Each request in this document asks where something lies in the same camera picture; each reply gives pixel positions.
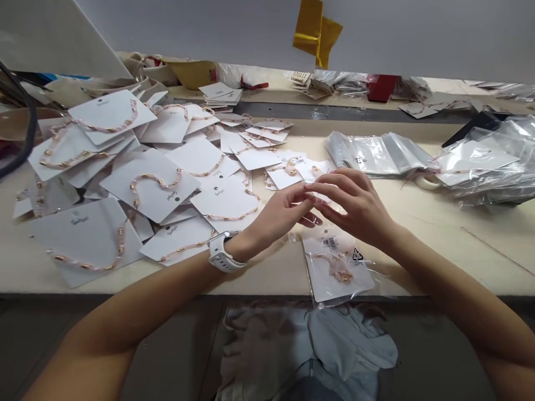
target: yellow tape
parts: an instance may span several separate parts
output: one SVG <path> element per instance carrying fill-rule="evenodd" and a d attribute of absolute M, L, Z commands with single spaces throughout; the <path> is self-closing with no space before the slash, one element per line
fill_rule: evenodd
<path fill-rule="evenodd" d="M 343 26 L 323 17 L 323 2 L 301 0 L 293 46 L 316 57 L 316 65 L 329 67 L 329 54 Z"/>

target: hand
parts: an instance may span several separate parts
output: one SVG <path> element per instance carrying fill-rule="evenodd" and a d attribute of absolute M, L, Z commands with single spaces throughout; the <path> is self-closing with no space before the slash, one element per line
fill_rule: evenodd
<path fill-rule="evenodd" d="M 323 216 L 355 238 L 383 250 L 402 235 L 403 228 L 392 220 L 368 176 L 358 170 L 335 170 L 313 184 L 306 184 L 305 188 L 343 207 L 346 215 L 325 203 L 314 204 Z"/>
<path fill-rule="evenodd" d="M 242 260 L 256 256 L 287 234 L 296 223 L 313 228 L 323 224 L 311 210 L 314 204 L 324 203 L 308 194 L 302 183 L 281 189 L 271 197 L 262 212 L 232 241 L 239 248 Z"/>

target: white smartwatch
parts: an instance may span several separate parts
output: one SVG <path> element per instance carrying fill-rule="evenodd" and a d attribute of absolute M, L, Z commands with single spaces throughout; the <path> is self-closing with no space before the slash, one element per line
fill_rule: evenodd
<path fill-rule="evenodd" d="M 225 240 L 238 235 L 239 231 L 225 231 L 214 238 L 208 240 L 210 249 L 210 264 L 225 273 L 232 273 L 244 267 L 247 262 L 236 262 L 232 255 L 225 252 Z"/>

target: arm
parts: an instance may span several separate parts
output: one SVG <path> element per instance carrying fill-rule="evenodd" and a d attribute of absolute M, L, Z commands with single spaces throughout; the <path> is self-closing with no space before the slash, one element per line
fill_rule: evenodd
<path fill-rule="evenodd" d="M 237 261 L 268 248 L 296 223 L 321 224 L 302 184 L 278 191 L 253 224 L 225 243 Z M 196 295 L 225 276 L 209 251 L 132 284 L 97 307 L 65 336 L 25 401 L 118 399 L 138 344 Z"/>
<path fill-rule="evenodd" d="M 325 204 L 315 205 L 323 216 L 409 272 L 470 340 L 499 396 L 535 398 L 531 329 L 477 280 L 396 224 L 365 174 L 340 169 L 305 187 L 328 196 L 347 212 L 342 215 Z"/>

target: black cable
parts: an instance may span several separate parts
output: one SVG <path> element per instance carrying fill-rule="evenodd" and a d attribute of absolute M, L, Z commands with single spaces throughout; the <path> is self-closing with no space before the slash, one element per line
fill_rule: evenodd
<path fill-rule="evenodd" d="M 22 87 L 18 80 L 13 77 L 11 71 L 8 70 L 1 61 L 0 70 L 2 70 L 4 74 L 6 74 L 7 78 L 11 81 L 15 88 L 19 90 L 22 95 L 22 98 L 24 99 L 24 103 L 26 103 L 26 106 L 28 106 L 28 109 L 30 111 L 30 120 L 28 122 L 28 129 L 26 131 L 26 140 L 24 142 L 24 146 L 22 147 L 21 152 L 14 160 L 9 162 L 6 166 L 0 168 L 0 179 L 2 179 L 9 173 L 14 172 L 16 169 L 22 166 L 32 153 L 33 141 L 35 140 L 35 131 L 37 129 L 37 111 L 35 109 L 33 101 L 30 99 L 30 95 L 28 94 L 28 92 L 26 92 L 26 90 Z"/>

